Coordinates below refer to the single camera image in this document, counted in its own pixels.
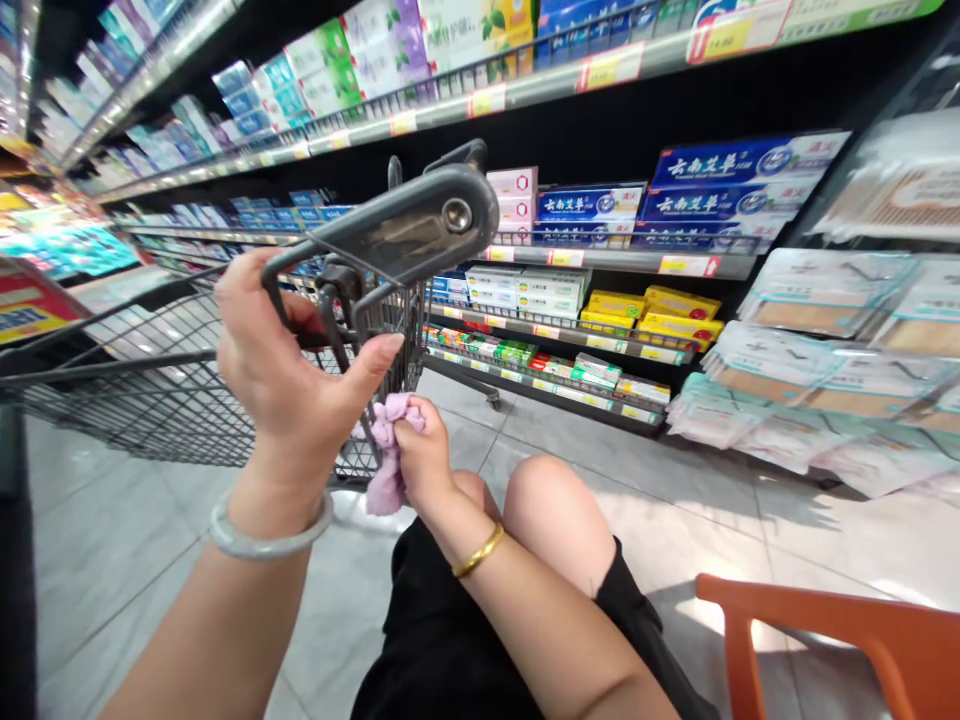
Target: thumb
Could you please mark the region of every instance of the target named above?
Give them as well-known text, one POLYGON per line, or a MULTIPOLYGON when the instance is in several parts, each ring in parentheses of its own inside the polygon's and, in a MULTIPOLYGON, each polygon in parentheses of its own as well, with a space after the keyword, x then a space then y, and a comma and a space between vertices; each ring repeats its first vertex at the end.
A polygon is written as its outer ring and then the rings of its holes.
POLYGON ((380 387, 403 340, 402 333, 377 335, 360 348, 360 354, 343 375, 343 383, 357 406, 364 407, 380 387))

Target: black skirt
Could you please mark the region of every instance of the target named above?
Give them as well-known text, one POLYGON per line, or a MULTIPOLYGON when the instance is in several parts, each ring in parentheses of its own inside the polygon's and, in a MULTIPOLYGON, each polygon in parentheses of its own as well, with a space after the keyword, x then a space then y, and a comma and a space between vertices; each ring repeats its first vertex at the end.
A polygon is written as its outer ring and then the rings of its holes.
MULTIPOLYGON (((352 720, 542 718, 506 649, 417 518, 393 551, 383 654, 352 720)), ((657 678, 682 720, 716 720, 663 641, 663 625, 623 559, 620 540, 597 605, 657 678)))

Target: metal shelf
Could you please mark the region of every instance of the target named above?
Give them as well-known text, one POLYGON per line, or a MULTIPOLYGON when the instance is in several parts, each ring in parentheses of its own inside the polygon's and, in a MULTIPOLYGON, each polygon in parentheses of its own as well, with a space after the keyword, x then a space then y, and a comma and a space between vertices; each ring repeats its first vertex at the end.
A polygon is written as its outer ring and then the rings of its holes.
MULTIPOLYGON (((941 2, 942 0, 925 0, 914 3, 909 9, 899 13, 876 14, 876 18, 871 22, 879 25, 907 20, 932 12, 941 2)), ((809 42, 842 32, 848 26, 859 29, 855 24, 851 24, 851 17, 854 10, 865 9, 860 6, 852 8, 852 4, 840 2, 826 10, 818 8, 816 22, 805 25, 799 18, 793 24, 785 23, 791 3, 775 0, 728 13, 724 15, 722 22, 717 21, 708 28, 640 40, 592 54, 581 60, 547 67, 529 75, 464 92, 455 97, 444 97, 445 86, 448 94, 450 87, 473 87, 475 70, 482 69, 483 77, 486 77, 487 66, 497 60, 488 58, 475 65, 444 73, 416 86, 403 88, 354 108, 317 119, 307 126, 286 131, 266 142, 258 141, 231 153, 112 188, 96 195, 94 199, 101 203, 115 202, 218 177, 305 160, 352 145, 379 142, 396 135, 551 102, 620 83, 635 82, 641 78, 668 75, 699 63, 716 62, 784 45, 809 42), (777 32, 765 44, 753 48, 745 47, 748 33, 754 24, 775 28, 777 32), (421 89, 424 94, 432 92, 434 97, 439 94, 440 99, 409 108, 408 94, 412 91, 415 97, 420 97, 421 89), (392 114, 384 116, 384 107, 389 108, 386 112, 392 114), (345 118, 349 118, 351 114, 367 120, 349 125, 345 118)), ((535 46, 545 41, 550 44, 548 38, 538 38, 528 45, 511 49, 502 56, 503 62, 524 62, 520 59, 521 53, 527 53, 526 57, 532 58, 535 46)))
MULTIPOLYGON (((286 245, 306 233, 257 232, 256 230, 217 230, 214 228, 140 227, 123 225, 124 232, 139 235, 168 235, 218 242, 240 242, 251 245, 286 245)), ((491 245, 477 255, 478 260, 510 262, 553 267, 582 267, 619 272, 712 277, 721 280, 745 280, 757 260, 755 255, 676 252, 655 250, 617 250, 610 248, 539 247, 526 245, 491 245)))
POLYGON ((438 317, 466 320, 489 325, 491 328, 503 328, 534 337, 551 338, 581 347, 609 350, 620 355, 653 360, 667 365, 686 365, 695 354, 694 349, 690 347, 693 343, 688 340, 613 327, 610 327, 610 334, 600 333, 584 329, 578 320, 565 320, 549 315, 520 313, 519 311, 494 307, 477 307, 465 304, 443 305, 441 303, 431 303, 430 313, 438 317), (529 316, 530 319, 517 317, 521 314, 529 316), (618 337, 613 334, 614 331, 628 333, 628 335, 618 337), (641 336, 645 338, 644 341, 639 339, 641 336))
POLYGON ((459 365, 464 372, 477 377, 482 382, 491 382, 493 379, 506 380, 506 384, 492 384, 505 386, 509 390, 520 392, 541 402, 587 415, 633 432, 650 434, 663 422, 662 406, 659 407, 659 411, 651 412, 640 405, 614 398, 601 389, 583 389, 567 383, 556 375, 548 375, 530 368, 500 365, 490 358, 481 358, 472 353, 460 352, 433 343, 429 343, 426 350, 435 358, 459 365))
POLYGON ((51 169, 61 176, 69 172, 137 103, 223 27, 243 3, 244 0, 197 0, 191 8, 178 11, 154 38, 133 72, 114 90, 51 169))

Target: orange chair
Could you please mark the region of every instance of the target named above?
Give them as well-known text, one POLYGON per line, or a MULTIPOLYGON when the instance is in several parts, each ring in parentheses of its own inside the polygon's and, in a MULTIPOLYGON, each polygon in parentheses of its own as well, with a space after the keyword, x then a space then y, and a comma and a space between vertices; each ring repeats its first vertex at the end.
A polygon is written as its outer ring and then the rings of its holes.
POLYGON ((901 602, 697 576, 697 597, 723 608, 736 720, 766 720, 753 620, 863 650, 896 720, 960 717, 960 615, 901 602))

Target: pink product box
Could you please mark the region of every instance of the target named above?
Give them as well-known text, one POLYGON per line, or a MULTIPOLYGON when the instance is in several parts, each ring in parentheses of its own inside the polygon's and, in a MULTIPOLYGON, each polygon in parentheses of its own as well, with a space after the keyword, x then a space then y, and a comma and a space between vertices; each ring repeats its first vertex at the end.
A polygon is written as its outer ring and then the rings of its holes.
POLYGON ((498 198, 537 197, 537 168, 494 170, 487 173, 487 181, 493 186, 498 198))

